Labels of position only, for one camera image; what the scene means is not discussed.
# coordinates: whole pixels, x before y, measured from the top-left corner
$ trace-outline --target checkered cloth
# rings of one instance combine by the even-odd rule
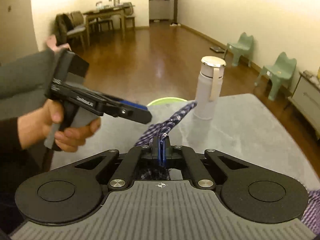
[[[309,192],[309,203],[301,222],[316,235],[320,234],[320,190]]]
[[[175,112],[168,120],[162,123],[156,123],[149,126],[140,139],[137,141],[135,146],[152,145],[153,137],[158,136],[160,142],[162,142],[169,134],[169,132],[178,124],[180,121],[197,106],[197,102],[193,101],[179,111]]]
[[[175,112],[168,120],[150,125],[135,146],[152,145],[154,136],[162,143],[169,132],[196,106],[197,102],[193,101]],[[141,170],[140,177],[142,180],[170,180],[169,170],[160,166]]]

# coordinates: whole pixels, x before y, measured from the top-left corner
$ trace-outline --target drawer handle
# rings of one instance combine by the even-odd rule
[[[320,108],[320,105],[315,101],[311,96],[309,96],[306,92],[303,93],[304,96],[310,99],[312,103],[314,103],[318,108]]]

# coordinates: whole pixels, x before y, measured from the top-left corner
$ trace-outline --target white drawer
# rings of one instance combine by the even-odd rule
[[[292,99],[304,110],[309,122],[320,129],[320,91],[302,77]]]

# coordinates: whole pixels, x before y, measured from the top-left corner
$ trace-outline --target gray ribbed panel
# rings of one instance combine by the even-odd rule
[[[267,225],[228,211],[215,193],[189,181],[136,181],[112,192],[91,217],[76,224],[49,227],[27,222],[13,240],[311,240],[315,235],[298,219]]]

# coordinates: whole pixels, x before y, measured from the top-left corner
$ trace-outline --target metal screw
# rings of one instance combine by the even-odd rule
[[[212,187],[213,186],[213,181],[209,180],[209,179],[201,179],[198,181],[198,185],[200,187]]]
[[[123,179],[114,179],[110,181],[110,185],[112,187],[122,187],[125,185],[125,181]]]

